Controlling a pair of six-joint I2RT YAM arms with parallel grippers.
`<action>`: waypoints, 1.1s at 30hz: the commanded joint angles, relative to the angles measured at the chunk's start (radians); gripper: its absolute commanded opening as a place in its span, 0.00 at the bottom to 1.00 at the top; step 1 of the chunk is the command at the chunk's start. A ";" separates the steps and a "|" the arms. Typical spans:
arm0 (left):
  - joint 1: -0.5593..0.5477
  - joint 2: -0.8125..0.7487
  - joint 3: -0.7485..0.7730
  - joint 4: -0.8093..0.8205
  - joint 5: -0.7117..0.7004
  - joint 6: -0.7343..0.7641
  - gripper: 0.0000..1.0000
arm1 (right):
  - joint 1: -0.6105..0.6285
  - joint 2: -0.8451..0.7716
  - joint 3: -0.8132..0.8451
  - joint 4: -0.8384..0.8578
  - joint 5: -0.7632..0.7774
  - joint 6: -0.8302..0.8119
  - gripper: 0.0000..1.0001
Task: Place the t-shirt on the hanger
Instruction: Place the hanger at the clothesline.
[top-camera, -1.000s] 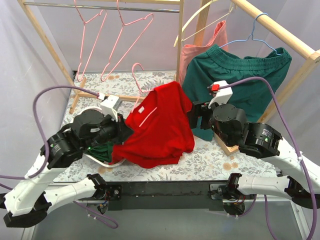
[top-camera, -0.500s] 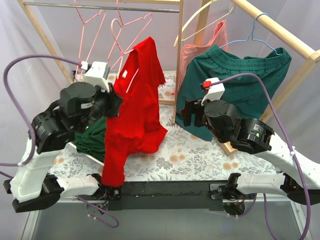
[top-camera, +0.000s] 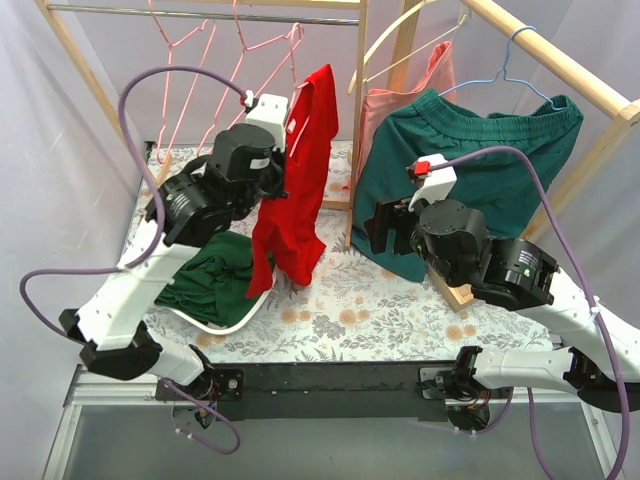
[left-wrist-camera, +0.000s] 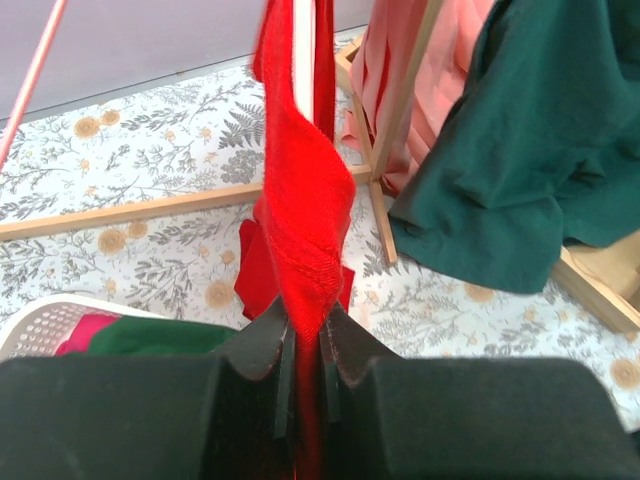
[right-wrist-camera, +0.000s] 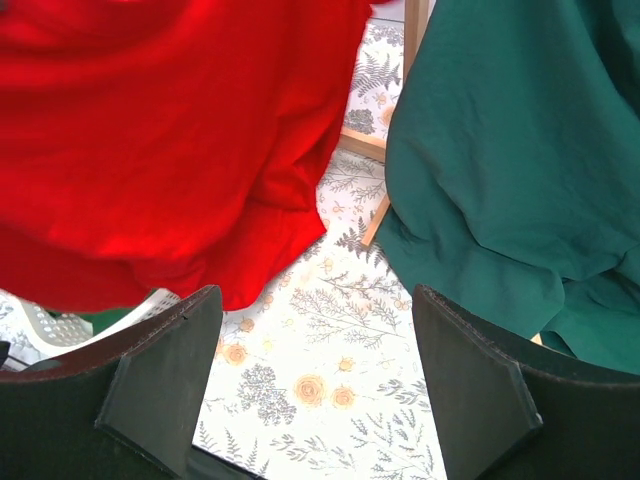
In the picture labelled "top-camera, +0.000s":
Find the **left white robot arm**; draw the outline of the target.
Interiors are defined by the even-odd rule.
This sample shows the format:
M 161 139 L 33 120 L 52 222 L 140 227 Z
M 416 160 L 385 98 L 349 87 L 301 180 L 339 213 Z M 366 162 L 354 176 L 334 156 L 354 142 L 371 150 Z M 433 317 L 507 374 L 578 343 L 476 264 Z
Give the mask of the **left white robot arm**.
M 66 334 L 82 343 L 80 358 L 90 372 L 123 381 L 154 374 L 193 400 L 211 392 L 205 355 L 154 337 L 143 316 L 213 236 L 244 219 L 259 200 L 283 195 L 285 151 L 283 124 L 247 120 L 220 132 L 211 154 L 166 179 L 118 272 L 84 306 L 59 317 Z

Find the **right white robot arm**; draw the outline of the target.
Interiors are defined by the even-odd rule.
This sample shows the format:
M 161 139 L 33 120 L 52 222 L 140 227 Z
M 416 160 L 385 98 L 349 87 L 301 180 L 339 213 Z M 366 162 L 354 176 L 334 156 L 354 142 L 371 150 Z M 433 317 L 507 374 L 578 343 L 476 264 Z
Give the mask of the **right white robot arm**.
M 618 413 L 617 384 L 595 317 L 600 315 L 616 353 L 630 411 L 639 408 L 639 331 L 601 304 L 590 305 L 557 261 L 531 242 L 492 238 L 483 214 L 456 200 L 410 207 L 403 200 L 377 204 L 365 221 L 373 253 L 382 253 L 395 231 L 395 252 L 417 254 L 448 285 L 469 285 L 488 305 L 515 312 L 561 337 L 565 347 L 514 352 L 464 347 L 448 372 L 429 386 L 449 397 L 486 390 L 529 387 L 573 394 L 589 405 Z

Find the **red t shirt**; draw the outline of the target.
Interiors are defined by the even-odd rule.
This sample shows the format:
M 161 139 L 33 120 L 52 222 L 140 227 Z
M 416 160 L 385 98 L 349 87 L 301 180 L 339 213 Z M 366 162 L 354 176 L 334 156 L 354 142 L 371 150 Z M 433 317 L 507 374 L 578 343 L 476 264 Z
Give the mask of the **red t shirt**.
M 252 231 L 252 298 L 273 285 L 272 268 L 307 287 L 326 245 L 316 234 L 331 153 L 339 131 L 334 72 L 329 64 L 306 79 L 289 117 L 285 189 L 288 196 L 263 200 Z

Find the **white laundry basket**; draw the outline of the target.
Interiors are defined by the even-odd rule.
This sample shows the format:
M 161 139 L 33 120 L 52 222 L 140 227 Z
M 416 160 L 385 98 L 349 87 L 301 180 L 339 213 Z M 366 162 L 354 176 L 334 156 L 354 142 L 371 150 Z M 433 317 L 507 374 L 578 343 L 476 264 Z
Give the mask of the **white laundry basket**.
M 260 310 L 260 308 L 266 302 L 270 294 L 271 294 L 270 290 L 263 292 L 257 298 L 256 302 L 251 307 L 251 309 L 236 324 L 234 324 L 231 327 L 220 327 L 215 324 L 205 325 L 201 322 L 198 322 L 197 320 L 195 320 L 194 318 L 192 318 L 191 316 L 187 315 L 186 313 L 180 310 L 173 309 L 173 308 L 167 308 L 167 310 L 207 334 L 211 334 L 214 336 L 225 336 L 243 329 L 248 324 L 248 322 L 255 316 L 255 314 Z

